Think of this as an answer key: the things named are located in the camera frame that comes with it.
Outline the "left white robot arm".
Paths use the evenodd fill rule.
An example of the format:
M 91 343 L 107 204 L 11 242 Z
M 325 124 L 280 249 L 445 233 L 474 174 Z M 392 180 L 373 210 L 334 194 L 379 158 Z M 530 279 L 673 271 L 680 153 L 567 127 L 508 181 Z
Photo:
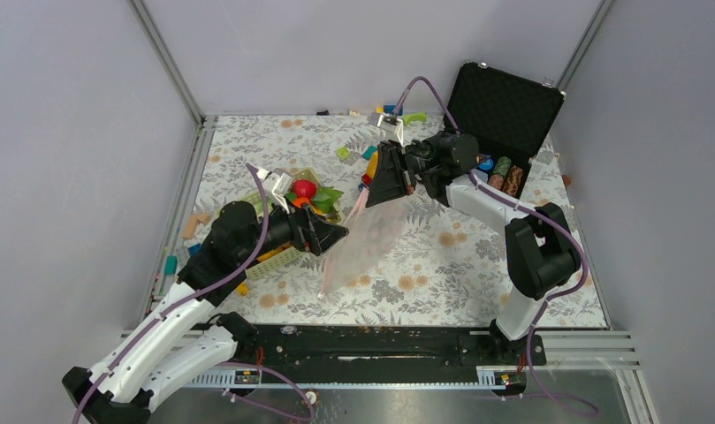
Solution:
M 258 330 L 238 313 L 219 315 L 199 341 L 172 348 L 246 281 L 248 266 L 261 254 L 291 245 L 319 256 L 348 232 L 311 207 L 270 205 L 263 216 L 245 201 L 222 207 L 161 304 L 104 359 L 65 374 L 73 419 L 145 423 L 168 396 L 208 368 L 251 360 L 261 351 Z

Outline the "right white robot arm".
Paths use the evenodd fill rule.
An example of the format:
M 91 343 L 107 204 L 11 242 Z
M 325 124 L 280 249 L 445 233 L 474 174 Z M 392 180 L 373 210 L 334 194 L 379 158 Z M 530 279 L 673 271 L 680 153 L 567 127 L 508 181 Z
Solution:
M 514 362 L 523 354 L 523 338 L 543 315 L 545 302 L 577 270 L 588 270 L 561 208 L 553 203 L 536 207 L 481 182 L 474 171 L 482 155 L 468 134 L 440 132 L 405 147 L 385 140 L 377 145 L 376 157 L 367 208 L 408 196 L 422 185 L 430 198 L 502 235 L 513 289 L 491 324 L 496 334 L 489 350 L 497 362 Z

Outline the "clear pink dotted zip bag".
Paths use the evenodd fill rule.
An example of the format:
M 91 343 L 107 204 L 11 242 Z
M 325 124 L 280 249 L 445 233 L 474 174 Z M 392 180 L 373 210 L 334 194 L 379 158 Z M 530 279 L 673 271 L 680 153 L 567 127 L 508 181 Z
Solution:
M 407 224 L 409 198 L 368 205 L 371 191 L 362 189 L 345 220 L 349 233 L 326 254 L 320 299 L 359 279 L 396 245 Z

